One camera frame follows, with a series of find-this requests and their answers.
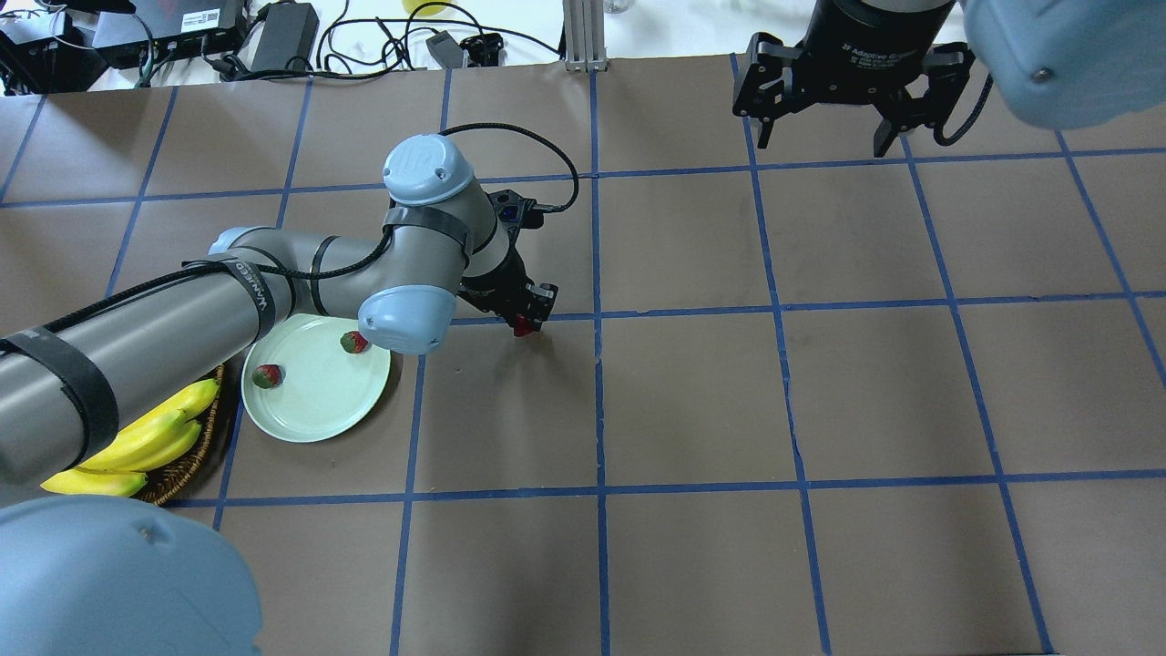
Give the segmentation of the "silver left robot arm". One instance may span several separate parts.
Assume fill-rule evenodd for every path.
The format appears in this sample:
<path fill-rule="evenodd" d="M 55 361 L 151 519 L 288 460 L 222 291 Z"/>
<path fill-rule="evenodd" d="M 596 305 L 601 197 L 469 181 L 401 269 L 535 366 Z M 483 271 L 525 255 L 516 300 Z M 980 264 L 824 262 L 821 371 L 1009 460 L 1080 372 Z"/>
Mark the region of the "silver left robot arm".
<path fill-rule="evenodd" d="M 406 137 L 382 175 L 391 205 L 374 241 L 226 230 L 178 271 L 5 336 L 3 485 L 82 464 L 295 313 L 350 317 L 371 344 L 399 354 L 436 350 L 458 299 L 517 336 L 540 331 L 559 289 L 528 277 L 517 237 L 559 205 L 484 191 L 452 129 Z"/>

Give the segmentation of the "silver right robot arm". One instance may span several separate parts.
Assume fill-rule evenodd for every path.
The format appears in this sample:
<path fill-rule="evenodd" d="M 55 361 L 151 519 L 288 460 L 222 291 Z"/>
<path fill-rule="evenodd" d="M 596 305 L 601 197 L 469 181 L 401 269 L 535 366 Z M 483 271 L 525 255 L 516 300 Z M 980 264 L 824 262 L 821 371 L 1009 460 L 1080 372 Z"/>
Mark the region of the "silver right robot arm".
<path fill-rule="evenodd" d="M 733 115 L 758 126 L 816 105 L 872 107 L 872 154 L 928 128 L 965 136 L 998 91 L 1037 128 L 1091 128 L 1163 103 L 1161 1 L 963 1 L 965 40 L 937 42 L 953 1 L 817 1 L 796 45 L 756 33 L 735 82 Z"/>

